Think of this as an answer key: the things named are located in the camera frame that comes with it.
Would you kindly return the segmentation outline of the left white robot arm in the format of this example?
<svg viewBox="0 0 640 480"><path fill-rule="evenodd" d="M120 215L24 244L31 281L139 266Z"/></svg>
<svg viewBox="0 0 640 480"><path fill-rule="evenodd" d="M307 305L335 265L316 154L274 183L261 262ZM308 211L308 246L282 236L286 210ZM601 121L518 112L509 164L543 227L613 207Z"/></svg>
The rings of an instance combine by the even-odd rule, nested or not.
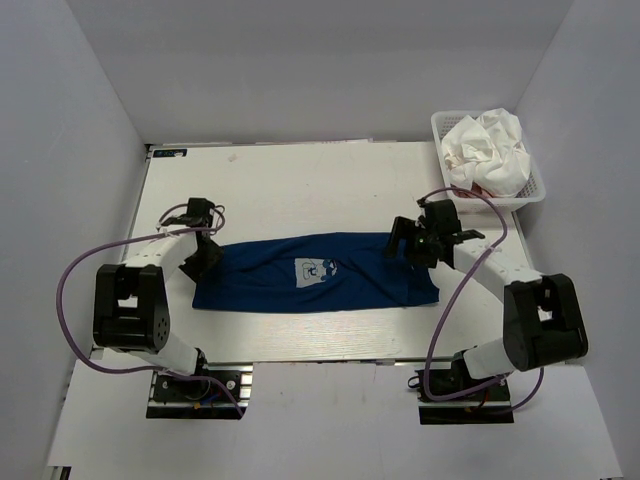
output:
<svg viewBox="0 0 640 480"><path fill-rule="evenodd" d="M96 275L94 342L178 374L177 387L191 399L209 392L212 377L200 367L204 354L171 332L165 284L176 272L198 282L221 261L213 235L223 225L222 208L191 198L184 213L162 218L140 251Z"/></svg>

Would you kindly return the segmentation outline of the white t shirt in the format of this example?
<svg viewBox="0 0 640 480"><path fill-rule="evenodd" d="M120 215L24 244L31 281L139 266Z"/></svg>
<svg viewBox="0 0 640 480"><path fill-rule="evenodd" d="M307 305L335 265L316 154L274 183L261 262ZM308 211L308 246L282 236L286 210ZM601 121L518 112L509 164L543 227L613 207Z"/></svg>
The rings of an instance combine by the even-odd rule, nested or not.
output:
<svg viewBox="0 0 640 480"><path fill-rule="evenodd" d="M441 148L450 182L459 188L477 186L494 198L512 198L531 174L519 118L503 108L464 116L442 138Z"/></svg>

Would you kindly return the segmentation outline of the pink t shirt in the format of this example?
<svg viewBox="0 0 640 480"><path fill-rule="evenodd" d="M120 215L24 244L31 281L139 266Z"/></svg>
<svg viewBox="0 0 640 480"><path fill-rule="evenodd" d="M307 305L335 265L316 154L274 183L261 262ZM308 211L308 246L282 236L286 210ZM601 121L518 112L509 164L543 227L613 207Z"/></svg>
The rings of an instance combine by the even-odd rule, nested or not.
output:
<svg viewBox="0 0 640 480"><path fill-rule="evenodd" d="M478 198L478 197L494 198L494 195L492 193L481 188L476 184L473 184L470 189L463 189L463 188L456 187L453 190L453 194L460 198L469 198L469 199Z"/></svg>

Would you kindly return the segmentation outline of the blue t shirt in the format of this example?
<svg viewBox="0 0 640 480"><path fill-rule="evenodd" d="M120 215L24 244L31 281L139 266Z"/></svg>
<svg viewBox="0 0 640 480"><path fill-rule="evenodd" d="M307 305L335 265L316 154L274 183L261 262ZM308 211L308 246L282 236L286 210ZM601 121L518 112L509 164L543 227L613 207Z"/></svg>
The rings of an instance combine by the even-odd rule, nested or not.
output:
<svg viewBox="0 0 640 480"><path fill-rule="evenodd" d="M196 310L305 314L439 302L429 270L386 258L387 233L326 233L226 245L196 284Z"/></svg>

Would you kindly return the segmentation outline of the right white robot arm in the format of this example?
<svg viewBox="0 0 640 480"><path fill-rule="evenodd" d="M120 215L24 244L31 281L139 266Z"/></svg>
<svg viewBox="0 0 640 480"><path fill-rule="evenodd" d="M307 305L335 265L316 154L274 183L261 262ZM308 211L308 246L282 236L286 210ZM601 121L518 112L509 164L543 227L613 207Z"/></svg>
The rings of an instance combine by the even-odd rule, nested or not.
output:
<svg viewBox="0 0 640 480"><path fill-rule="evenodd" d="M410 264L440 263L475 280L503 306L499 339L456 353L444 381L426 367L420 382L427 397L472 399L515 371L526 372L588 352L588 339L573 281L517 264L477 230L463 229L451 200L419 203L416 220L395 218L384 254Z"/></svg>

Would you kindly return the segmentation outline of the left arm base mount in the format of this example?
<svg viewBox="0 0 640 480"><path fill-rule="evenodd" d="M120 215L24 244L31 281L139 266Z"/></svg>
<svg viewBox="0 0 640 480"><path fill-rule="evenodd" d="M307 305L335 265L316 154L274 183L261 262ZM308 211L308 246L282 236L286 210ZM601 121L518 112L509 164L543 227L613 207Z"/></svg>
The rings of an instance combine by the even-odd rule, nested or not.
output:
<svg viewBox="0 0 640 480"><path fill-rule="evenodd" d="M147 419L240 420L246 411L252 388L253 366L215 365L202 374L218 380L233 396L242 413L215 382L182 381L154 374L146 408Z"/></svg>

